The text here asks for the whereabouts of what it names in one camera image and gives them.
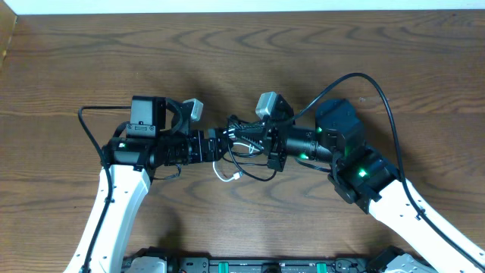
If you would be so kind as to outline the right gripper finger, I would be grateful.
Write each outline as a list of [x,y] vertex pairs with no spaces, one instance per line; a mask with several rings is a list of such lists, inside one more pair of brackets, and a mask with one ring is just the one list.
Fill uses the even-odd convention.
[[233,134],[236,137],[264,137],[270,130],[265,122],[238,123],[234,126]]
[[255,140],[251,138],[239,138],[233,142],[234,145],[245,146],[250,152],[267,152],[270,150],[269,146],[263,140]]

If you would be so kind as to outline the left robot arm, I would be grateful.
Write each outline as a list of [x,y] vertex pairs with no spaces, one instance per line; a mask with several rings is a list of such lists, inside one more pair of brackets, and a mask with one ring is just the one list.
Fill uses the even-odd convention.
[[119,272],[136,213],[161,166],[217,162],[232,147],[222,129],[192,130],[203,105],[197,99],[134,96],[123,122],[104,146],[99,188],[68,272]]

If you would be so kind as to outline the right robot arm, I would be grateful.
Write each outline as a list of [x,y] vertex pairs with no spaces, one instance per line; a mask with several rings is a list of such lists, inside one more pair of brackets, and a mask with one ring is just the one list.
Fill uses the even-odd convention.
[[284,169],[289,156],[324,162],[328,179],[348,204],[396,232],[438,272],[482,272],[484,251],[441,216],[365,138],[365,127],[346,99],[321,103],[313,129],[297,127],[293,111],[274,92],[261,95],[259,121],[231,122],[230,137],[246,140]]

